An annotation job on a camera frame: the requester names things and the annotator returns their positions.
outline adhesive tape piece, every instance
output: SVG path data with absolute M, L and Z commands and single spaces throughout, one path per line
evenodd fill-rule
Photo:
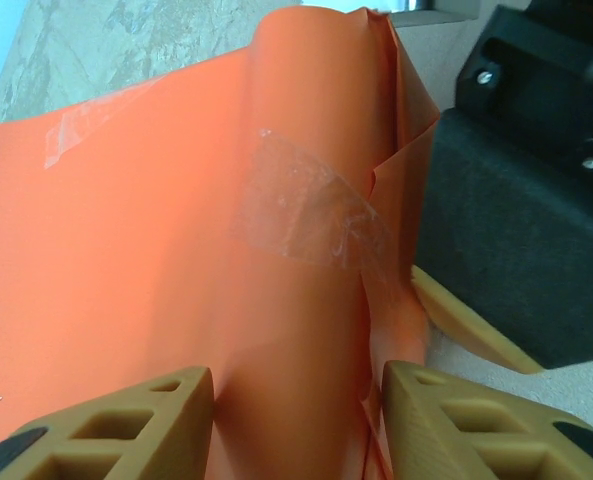
M 384 278 L 391 235 L 369 203 L 327 164 L 261 131 L 234 225 L 251 246 Z

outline tan plastic block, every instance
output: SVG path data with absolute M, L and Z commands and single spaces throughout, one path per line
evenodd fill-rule
M 148 480 L 205 476 L 213 385 L 188 368 L 48 415 L 49 431 L 0 480 Z
M 554 426 L 568 413 L 405 362 L 383 377 L 397 480 L 593 480 L 593 459 Z

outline screw head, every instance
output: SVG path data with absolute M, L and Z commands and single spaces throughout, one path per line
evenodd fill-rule
M 494 78 L 494 74 L 492 72 L 488 72 L 487 70 L 480 72 L 476 77 L 476 82 L 479 85 L 487 85 L 489 82 L 492 81 Z
M 586 168 L 587 170 L 593 170 L 593 157 L 587 157 L 585 160 L 583 160 L 583 168 Z

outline marble surface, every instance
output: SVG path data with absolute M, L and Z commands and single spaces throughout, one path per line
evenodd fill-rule
M 29 0 L 0 78 L 0 122 L 58 109 L 249 43 L 260 19 L 298 0 Z M 398 33 L 441 109 L 498 0 L 477 20 Z M 503 0 L 524 8 L 529 0 Z M 437 335 L 429 364 L 565 409 L 593 424 L 593 363 L 523 376 Z
M 0 122 L 40 115 L 247 45 L 299 0 L 30 0 L 0 77 Z

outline orange sheet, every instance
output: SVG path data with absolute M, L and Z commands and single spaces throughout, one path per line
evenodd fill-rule
M 200 364 L 208 479 L 387 478 L 378 385 L 423 361 L 437 117 L 386 17 L 295 7 L 242 50 L 1 124 L 0 440 Z

